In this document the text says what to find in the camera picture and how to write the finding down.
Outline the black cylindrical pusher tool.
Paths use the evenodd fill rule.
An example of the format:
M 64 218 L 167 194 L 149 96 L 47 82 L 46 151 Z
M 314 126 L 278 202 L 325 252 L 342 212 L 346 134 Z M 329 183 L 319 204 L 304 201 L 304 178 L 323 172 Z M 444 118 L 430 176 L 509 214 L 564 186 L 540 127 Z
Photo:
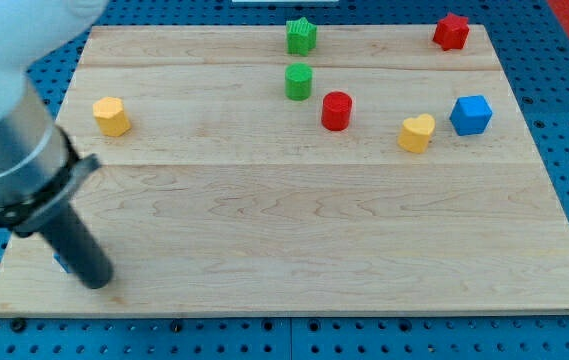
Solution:
M 63 203 L 39 232 L 85 287 L 99 289 L 110 282 L 110 259 L 69 203 Z

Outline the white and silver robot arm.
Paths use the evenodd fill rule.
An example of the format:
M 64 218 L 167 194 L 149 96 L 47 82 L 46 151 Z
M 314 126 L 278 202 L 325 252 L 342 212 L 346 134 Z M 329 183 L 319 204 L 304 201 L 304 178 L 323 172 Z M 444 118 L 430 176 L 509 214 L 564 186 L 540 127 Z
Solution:
M 0 228 L 39 233 L 79 278 L 97 289 L 113 266 L 70 201 L 99 166 L 80 157 L 27 77 L 38 59 L 88 29 L 106 0 L 0 1 Z

